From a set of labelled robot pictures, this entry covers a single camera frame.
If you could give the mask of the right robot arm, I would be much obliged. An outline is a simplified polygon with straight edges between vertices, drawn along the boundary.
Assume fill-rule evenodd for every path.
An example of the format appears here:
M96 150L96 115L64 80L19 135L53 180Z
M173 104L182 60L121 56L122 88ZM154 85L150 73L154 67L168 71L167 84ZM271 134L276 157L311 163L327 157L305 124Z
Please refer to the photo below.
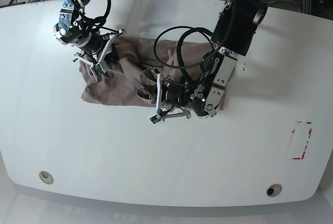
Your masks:
M122 35L124 30L104 27L111 11L111 0L107 0L105 13L95 18L85 14L85 6L90 1L60 0L61 10L54 32L61 44L75 46L87 55L87 59L80 57L81 61L102 70L102 66L107 63L106 56L112 51L112 41Z

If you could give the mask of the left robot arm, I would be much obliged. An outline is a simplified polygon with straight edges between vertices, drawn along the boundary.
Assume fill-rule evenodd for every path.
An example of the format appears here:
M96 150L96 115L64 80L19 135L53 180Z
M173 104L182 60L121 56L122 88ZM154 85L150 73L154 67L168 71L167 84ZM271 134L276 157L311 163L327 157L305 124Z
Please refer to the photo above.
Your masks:
M156 82L156 113L150 118L153 124L168 118L214 117L225 94L238 56L246 56L253 36L264 19L268 6L276 0L225 0L225 7L213 32L206 28L189 27L180 37L176 47L178 64L164 66L180 70L182 76L174 81L152 68ZM193 33L209 36L216 44L198 63L185 65L182 58L184 39Z

